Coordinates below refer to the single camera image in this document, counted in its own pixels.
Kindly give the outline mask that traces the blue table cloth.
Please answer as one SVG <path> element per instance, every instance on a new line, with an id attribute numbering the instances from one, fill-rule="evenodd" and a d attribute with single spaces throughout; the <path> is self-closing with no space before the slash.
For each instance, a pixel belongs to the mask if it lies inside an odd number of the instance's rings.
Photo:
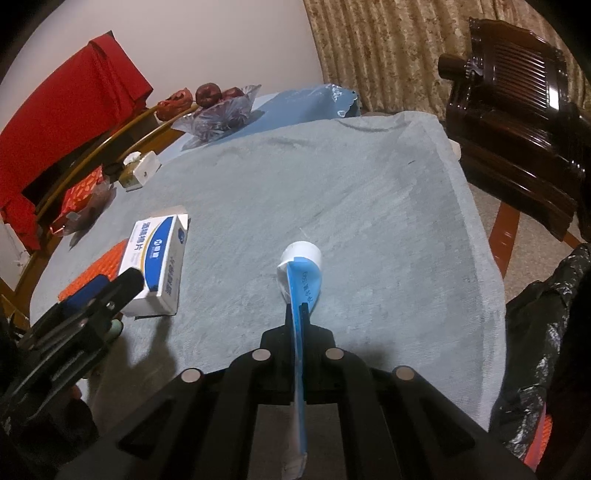
<path id="1" fill-rule="evenodd" d="M 252 120 L 242 129 L 214 142 L 190 149 L 183 149 L 190 136 L 180 132 L 181 137 L 159 153 L 158 158 L 162 163 L 168 163 L 181 154 L 198 147 L 291 125 L 317 120 L 352 118 L 358 117 L 360 114 L 359 96 L 356 92 L 335 84 L 264 95 L 256 97 L 252 106 Z"/>

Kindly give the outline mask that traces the small glass dish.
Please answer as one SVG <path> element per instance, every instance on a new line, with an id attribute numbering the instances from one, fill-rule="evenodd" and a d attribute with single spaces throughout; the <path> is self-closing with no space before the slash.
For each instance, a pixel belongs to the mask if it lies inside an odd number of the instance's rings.
<path id="1" fill-rule="evenodd" d="M 95 188 L 88 205 L 79 214 L 73 214 L 63 233 L 58 235 L 67 236 L 86 229 L 114 199 L 115 194 L 115 186 L 104 180 L 101 185 Z"/>

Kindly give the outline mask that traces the grey table cloth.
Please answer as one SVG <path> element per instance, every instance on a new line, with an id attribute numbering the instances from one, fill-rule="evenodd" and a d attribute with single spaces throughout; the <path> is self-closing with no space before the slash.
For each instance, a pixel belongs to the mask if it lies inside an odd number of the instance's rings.
<path id="1" fill-rule="evenodd" d="M 283 323 L 276 268 L 298 240 L 322 252 L 314 323 L 367 365 L 413 367 L 488 425 L 504 374 L 504 286 L 435 117 L 315 121 L 186 152 L 144 188 L 118 193 L 79 240 L 61 241 L 32 316 L 137 220 L 174 206 L 190 217 L 178 312 L 126 320 L 82 384 L 100 431 L 182 370 L 222 369 Z"/>

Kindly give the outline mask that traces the red cloth cover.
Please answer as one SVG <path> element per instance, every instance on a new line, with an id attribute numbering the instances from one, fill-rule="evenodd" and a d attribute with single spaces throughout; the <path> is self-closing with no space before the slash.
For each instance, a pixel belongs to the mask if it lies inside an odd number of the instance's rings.
<path id="1" fill-rule="evenodd" d="M 1 132 L 1 216 L 28 250 L 40 248 L 35 206 L 24 196 L 43 172 L 124 125 L 152 86 L 111 33 L 90 40 L 26 99 Z"/>

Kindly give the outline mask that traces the glass fruit bowl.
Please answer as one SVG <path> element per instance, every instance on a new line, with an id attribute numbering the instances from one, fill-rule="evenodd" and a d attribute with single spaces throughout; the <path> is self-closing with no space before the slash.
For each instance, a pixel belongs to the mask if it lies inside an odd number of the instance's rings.
<path id="1" fill-rule="evenodd" d="M 183 149 L 214 142 L 249 124 L 260 87 L 260 84 L 247 85 L 242 89 L 242 96 L 222 100 L 208 109 L 195 110 L 175 120 L 171 128 L 190 136 Z"/>

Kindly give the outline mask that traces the white tissue box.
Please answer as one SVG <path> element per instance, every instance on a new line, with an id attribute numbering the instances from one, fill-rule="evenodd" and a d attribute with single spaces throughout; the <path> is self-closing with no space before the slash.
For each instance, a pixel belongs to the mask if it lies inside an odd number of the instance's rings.
<path id="1" fill-rule="evenodd" d="M 131 152 L 123 160 L 123 170 L 118 182 L 126 192 L 143 188 L 161 167 L 154 151 Z"/>

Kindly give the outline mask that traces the beige patterned curtain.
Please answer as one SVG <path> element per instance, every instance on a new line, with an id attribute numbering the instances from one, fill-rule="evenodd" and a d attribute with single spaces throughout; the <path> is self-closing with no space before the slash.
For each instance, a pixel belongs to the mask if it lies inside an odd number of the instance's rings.
<path id="1" fill-rule="evenodd" d="M 367 111 L 445 116 L 451 85 L 439 57 L 471 52 L 472 18 L 506 21 L 564 52 L 568 95 L 590 108 L 590 83 L 554 28 L 526 1 L 308 1 L 304 4 L 325 82 L 358 93 Z"/>

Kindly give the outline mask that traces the white blue medicine box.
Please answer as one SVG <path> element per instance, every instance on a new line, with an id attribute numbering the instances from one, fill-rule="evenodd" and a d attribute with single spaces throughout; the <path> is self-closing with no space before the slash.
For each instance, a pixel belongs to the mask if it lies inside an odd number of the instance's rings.
<path id="1" fill-rule="evenodd" d="M 174 206 L 135 222 L 119 265 L 119 274 L 139 270 L 143 289 L 123 308 L 126 317 L 175 315 L 190 217 Z"/>

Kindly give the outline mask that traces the white toothpaste tube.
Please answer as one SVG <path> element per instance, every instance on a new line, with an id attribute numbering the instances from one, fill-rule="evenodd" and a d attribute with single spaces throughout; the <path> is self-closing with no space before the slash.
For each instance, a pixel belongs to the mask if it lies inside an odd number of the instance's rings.
<path id="1" fill-rule="evenodd" d="M 304 313 L 314 310 L 322 287 L 322 252 L 315 244 L 297 241 L 287 246 L 276 267 L 283 300 L 290 307 L 290 333 L 294 347 L 294 401 L 287 430 L 287 451 L 283 457 L 283 479 L 301 479 L 308 460 L 304 412 Z"/>

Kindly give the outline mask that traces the black lined trash bin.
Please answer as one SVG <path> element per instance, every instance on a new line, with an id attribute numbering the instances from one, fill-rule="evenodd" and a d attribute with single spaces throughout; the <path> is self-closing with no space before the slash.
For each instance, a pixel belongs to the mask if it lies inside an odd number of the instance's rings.
<path id="1" fill-rule="evenodd" d="M 506 305 L 506 367 L 489 432 L 532 468 L 546 418 L 574 439 L 590 423 L 590 245 Z"/>

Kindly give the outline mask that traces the red basket ornament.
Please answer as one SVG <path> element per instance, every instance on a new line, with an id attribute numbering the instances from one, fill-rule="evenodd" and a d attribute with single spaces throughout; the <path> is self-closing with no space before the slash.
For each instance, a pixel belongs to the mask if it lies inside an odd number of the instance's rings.
<path id="1" fill-rule="evenodd" d="M 165 122 L 187 110 L 193 103 L 193 96 L 189 89 L 183 88 L 176 91 L 168 98 L 156 104 L 155 116 L 159 121 Z"/>

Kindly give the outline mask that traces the red apples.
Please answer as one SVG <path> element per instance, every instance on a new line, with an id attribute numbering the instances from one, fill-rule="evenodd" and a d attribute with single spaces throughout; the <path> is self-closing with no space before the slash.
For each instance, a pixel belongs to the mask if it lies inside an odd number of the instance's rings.
<path id="1" fill-rule="evenodd" d="M 207 109 L 221 103 L 221 101 L 242 97 L 244 94 L 242 89 L 238 87 L 232 87 L 222 91 L 215 83 L 205 83 L 200 85 L 195 91 L 195 103 L 199 107 Z"/>

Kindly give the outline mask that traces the orange foam net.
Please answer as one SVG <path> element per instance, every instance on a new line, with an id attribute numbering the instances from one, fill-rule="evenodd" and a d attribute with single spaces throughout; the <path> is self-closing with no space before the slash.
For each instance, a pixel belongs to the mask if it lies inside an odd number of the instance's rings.
<path id="1" fill-rule="evenodd" d="M 113 280 L 118 275 L 126 245 L 127 240 L 122 240 L 114 245 L 62 290 L 58 295 L 58 300 L 63 301 L 72 296 L 98 275 L 103 275 L 108 280 Z"/>
<path id="2" fill-rule="evenodd" d="M 543 412 L 538 422 L 533 441 L 526 453 L 523 462 L 533 471 L 539 466 L 546 447 L 549 443 L 552 432 L 552 418 L 546 412 Z"/>

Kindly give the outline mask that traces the red snack packet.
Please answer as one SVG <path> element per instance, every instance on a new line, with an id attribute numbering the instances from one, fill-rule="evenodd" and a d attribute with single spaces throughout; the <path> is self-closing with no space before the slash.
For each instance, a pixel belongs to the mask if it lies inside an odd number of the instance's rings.
<path id="1" fill-rule="evenodd" d="M 95 188 L 104 182 L 103 168 L 98 166 L 83 180 L 69 188 L 64 195 L 60 214 L 51 224 L 53 235 L 62 234 L 73 214 L 79 214 L 89 203 Z"/>

